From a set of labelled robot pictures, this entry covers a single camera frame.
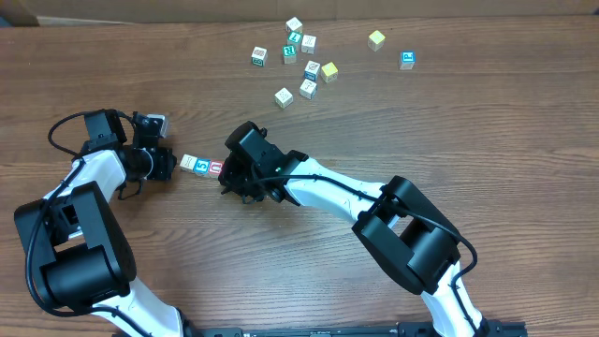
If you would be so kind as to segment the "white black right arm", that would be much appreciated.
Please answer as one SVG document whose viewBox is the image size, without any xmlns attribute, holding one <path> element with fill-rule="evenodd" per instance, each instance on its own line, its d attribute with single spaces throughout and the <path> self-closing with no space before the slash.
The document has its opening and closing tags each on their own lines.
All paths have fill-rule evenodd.
<svg viewBox="0 0 599 337">
<path fill-rule="evenodd" d="M 360 243 L 398 286 L 418 295 L 441 336 L 484 336 L 484 316 L 463 287 L 461 245 L 472 245 L 410 181 L 360 181 L 307 154 L 234 150 L 219 181 L 246 202 L 270 197 L 351 223 Z"/>
</svg>

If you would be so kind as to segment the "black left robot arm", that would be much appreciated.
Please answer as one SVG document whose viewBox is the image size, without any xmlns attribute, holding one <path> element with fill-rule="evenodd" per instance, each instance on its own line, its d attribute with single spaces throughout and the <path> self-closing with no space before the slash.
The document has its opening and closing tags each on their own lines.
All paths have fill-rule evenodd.
<svg viewBox="0 0 599 337">
<path fill-rule="evenodd" d="M 136 132 L 131 144 L 93 132 L 72 170 L 44 198 L 14 213 L 25 252 L 25 278 L 46 313 L 96 315 L 126 336 L 194 336 L 182 312 L 158 299 L 137 276 L 131 247 L 110 200 L 128 181 L 166 181 L 176 158 L 163 133 Z"/>
</svg>

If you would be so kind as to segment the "blue number 5 block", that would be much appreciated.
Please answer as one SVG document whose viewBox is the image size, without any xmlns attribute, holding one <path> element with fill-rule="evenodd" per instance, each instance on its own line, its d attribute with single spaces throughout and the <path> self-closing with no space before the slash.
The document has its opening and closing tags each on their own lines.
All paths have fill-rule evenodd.
<svg viewBox="0 0 599 337">
<path fill-rule="evenodd" d="M 210 165 L 210 159 L 198 158 L 196 164 L 193 167 L 193 172 L 196 175 L 206 176 L 209 174 Z"/>
</svg>

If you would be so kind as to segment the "white butterfly block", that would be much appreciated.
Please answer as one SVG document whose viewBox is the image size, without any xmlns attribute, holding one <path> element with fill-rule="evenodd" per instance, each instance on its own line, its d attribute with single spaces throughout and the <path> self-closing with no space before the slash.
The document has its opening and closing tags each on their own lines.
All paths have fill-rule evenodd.
<svg viewBox="0 0 599 337">
<path fill-rule="evenodd" d="M 194 172 L 196 162 L 197 158 L 195 156 L 192 156 L 190 154 L 184 154 L 179 163 L 179 167 L 182 171 Z"/>
</svg>

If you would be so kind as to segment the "red letter U block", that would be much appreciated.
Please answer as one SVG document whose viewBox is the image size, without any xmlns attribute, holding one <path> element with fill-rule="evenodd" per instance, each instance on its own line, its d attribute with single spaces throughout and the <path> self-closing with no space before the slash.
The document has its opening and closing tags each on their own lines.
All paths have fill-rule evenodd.
<svg viewBox="0 0 599 337">
<path fill-rule="evenodd" d="M 209 165 L 208 175 L 212 178 L 218 178 L 220 173 L 222 172 L 223 165 L 223 161 L 212 160 Z"/>
</svg>

